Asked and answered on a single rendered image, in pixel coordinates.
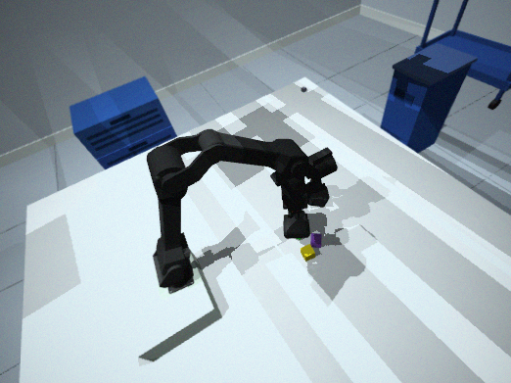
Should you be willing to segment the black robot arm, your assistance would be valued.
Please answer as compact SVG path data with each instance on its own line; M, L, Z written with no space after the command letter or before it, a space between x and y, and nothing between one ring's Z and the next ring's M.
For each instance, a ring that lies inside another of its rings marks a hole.
M199 151L185 167L181 156ZM190 185L220 161L274 169L270 177L285 194L296 196L305 188L303 209L308 209L307 205L325 207L330 197L321 178L338 168L328 147L307 156L292 139L265 142L213 129L178 137L153 149L147 155L147 164L158 196L161 225L153 258L160 287L168 287L170 294L194 284L191 252L181 233L181 199ZM310 179L307 184L305 178Z

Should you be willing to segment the purple block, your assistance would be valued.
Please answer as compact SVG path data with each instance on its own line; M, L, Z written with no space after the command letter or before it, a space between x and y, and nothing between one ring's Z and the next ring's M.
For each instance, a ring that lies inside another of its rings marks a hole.
M321 234L311 233L310 245L314 248L321 248Z

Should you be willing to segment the yellow block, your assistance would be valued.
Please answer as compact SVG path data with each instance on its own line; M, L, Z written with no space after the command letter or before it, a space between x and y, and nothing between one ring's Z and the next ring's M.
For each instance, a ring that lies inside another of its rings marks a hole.
M301 254L306 262L315 258L315 252L313 251L310 244L301 247Z

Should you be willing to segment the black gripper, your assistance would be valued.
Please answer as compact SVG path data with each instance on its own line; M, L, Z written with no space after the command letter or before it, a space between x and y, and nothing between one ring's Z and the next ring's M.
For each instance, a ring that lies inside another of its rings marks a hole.
M305 211L302 210L302 201L306 199L305 188L296 196L287 195L282 189L281 193L283 210L288 210L283 220L284 237L286 239L308 238L310 236L309 220Z

